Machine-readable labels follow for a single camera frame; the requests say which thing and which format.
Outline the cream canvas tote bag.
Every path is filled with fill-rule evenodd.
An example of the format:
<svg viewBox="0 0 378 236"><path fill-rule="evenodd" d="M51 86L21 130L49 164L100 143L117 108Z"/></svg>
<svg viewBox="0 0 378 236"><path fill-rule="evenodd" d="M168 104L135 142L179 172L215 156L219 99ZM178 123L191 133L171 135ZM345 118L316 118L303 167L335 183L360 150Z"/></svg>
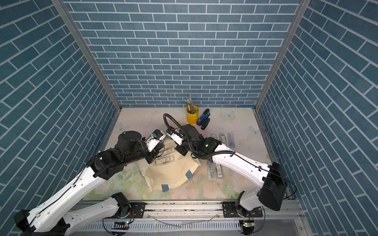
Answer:
<svg viewBox="0 0 378 236"><path fill-rule="evenodd" d="M140 172L150 192L155 190L167 192L180 187L186 181L193 178L194 172L200 166L199 160L193 159L190 152L187 152L186 155L180 154L176 150L177 144L170 137L166 136L163 143L164 148L160 150L159 157L156 159L173 156L174 161L161 165L155 165L155 161L148 164L145 159L137 161ZM162 152L170 148L175 148L175 151L168 155L161 156Z"/></svg>

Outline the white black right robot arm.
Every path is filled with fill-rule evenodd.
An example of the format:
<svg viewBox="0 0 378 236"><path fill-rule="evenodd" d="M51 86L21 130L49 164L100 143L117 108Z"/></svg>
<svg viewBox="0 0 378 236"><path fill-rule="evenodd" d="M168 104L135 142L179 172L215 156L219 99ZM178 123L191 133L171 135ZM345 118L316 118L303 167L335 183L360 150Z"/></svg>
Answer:
<svg viewBox="0 0 378 236"><path fill-rule="evenodd" d="M239 215L247 217L257 207L280 211L290 182L280 164L249 159L215 138L204 138L193 125L181 126L170 114L164 114L163 121L178 152L189 152L192 158L220 164L255 183L255 189L242 191L237 198L235 207Z"/></svg>

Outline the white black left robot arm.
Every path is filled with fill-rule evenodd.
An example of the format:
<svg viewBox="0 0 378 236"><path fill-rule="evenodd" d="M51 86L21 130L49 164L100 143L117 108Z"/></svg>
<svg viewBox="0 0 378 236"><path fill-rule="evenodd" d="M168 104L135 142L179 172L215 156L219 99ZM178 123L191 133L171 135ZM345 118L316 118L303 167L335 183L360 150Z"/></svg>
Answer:
<svg viewBox="0 0 378 236"><path fill-rule="evenodd" d="M18 229L25 236L68 236L77 229L107 217L133 219L134 211L123 193L81 210L72 211L81 199L130 163L154 161L164 147L165 134L156 129L147 139L136 131L125 131L115 147L91 157L82 171L51 198L33 209L15 214Z"/></svg>

